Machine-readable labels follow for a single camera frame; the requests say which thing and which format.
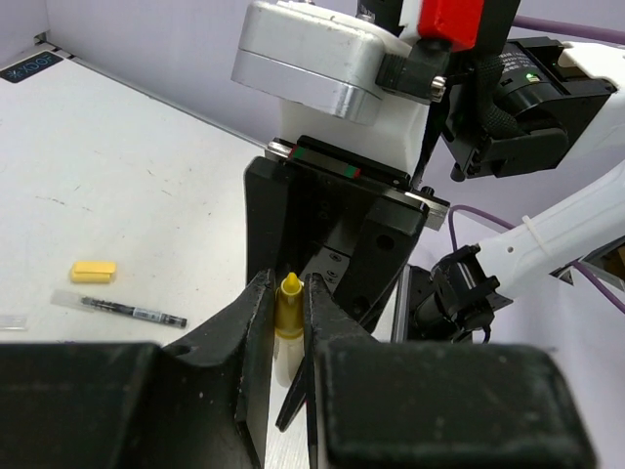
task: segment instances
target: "black mount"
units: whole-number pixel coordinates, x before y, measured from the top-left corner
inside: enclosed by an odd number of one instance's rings
[[[408,57],[387,54],[380,65],[376,84],[387,93],[429,104],[439,101],[433,83],[447,73],[451,44],[437,39],[420,39]]]
[[[254,159],[245,172],[248,277],[321,273],[371,332],[427,219],[425,203],[396,198],[409,187],[405,173],[307,137],[288,159]]]
[[[473,331],[490,327],[495,311],[512,303],[496,293],[499,281],[485,276],[478,252],[477,246],[465,246],[430,273],[412,268],[409,340],[469,340]]]
[[[563,49],[546,37],[520,39],[506,44],[499,64],[470,57],[459,65],[464,82],[451,89],[437,118],[456,160],[452,179],[503,178],[560,164],[615,91],[575,66],[559,66]]]
[[[311,468],[594,468],[562,375],[537,349],[381,344],[305,284]]]

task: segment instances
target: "white wall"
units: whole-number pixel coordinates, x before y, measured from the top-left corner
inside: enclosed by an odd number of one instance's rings
[[[46,0],[0,0],[0,65],[34,44],[48,30]]]
[[[229,81],[249,1],[48,0],[50,38],[122,79],[267,142],[277,132],[276,99]],[[316,3],[352,14],[356,0]],[[619,28],[625,2],[598,0],[591,7],[585,0],[521,0],[521,14]],[[539,33],[513,31],[513,37],[519,35]],[[459,185],[449,179],[451,155],[439,146],[425,182],[454,203],[473,204],[518,221],[586,186],[619,159],[619,152],[605,153],[593,156],[591,164]]]
[[[48,0],[50,39],[72,54],[262,142],[277,101],[230,81],[250,0]],[[352,0],[334,0],[352,12]]]

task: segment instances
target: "pen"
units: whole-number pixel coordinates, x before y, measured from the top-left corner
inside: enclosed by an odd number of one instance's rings
[[[91,296],[83,296],[66,291],[57,290],[52,297],[52,303],[60,306],[68,306],[70,308],[116,313],[117,315],[128,316],[129,318],[136,318],[138,320],[149,320],[150,322],[171,325],[179,327],[180,329],[187,327],[187,320],[185,318],[179,318],[177,316],[166,315],[159,311],[122,305],[121,303],[100,300]]]
[[[166,315],[164,313],[160,313],[154,310],[147,310],[145,308],[137,308],[134,306],[122,305],[120,303],[98,300],[90,296],[83,296],[80,299],[80,303],[82,303],[84,306],[93,308],[94,310],[106,311],[108,313],[117,313],[119,315],[137,318],[138,320],[149,320],[151,322],[159,322],[161,324],[173,325],[179,328],[184,328],[187,326],[187,320],[185,318],[178,318],[177,316]]]

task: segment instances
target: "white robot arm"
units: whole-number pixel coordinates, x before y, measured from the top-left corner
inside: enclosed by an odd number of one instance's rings
[[[405,0],[396,27],[376,21],[380,12],[367,4],[359,2],[357,18],[309,3],[250,5],[232,79],[281,98],[279,139],[307,135],[406,174],[415,188],[439,137],[456,159],[456,180],[553,169],[565,158],[625,146],[622,49],[546,38],[504,45],[518,0],[468,2],[461,11],[453,1]],[[479,52],[463,63],[456,54],[463,50]],[[497,307],[623,236],[624,185],[622,163],[482,241],[472,263],[496,280]],[[452,286],[445,283],[438,295]],[[452,316],[471,306],[452,297]]]

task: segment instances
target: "white plastic housing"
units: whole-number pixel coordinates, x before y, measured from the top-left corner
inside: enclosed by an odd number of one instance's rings
[[[591,157],[597,149],[625,146],[625,50],[603,44],[563,43],[558,64],[578,66],[591,78],[604,78],[617,89],[566,154],[564,161]]]
[[[374,33],[384,41],[389,53],[402,56],[410,53],[410,46],[375,24],[307,3],[278,2],[278,5]],[[308,135],[412,175],[419,161],[429,107],[384,92],[382,95],[378,116],[370,126],[282,101],[279,137],[296,142],[302,135]]]
[[[479,243],[497,293],[515,299],[536,281],[625,235],[625,161],[580,192],[509,232]]]

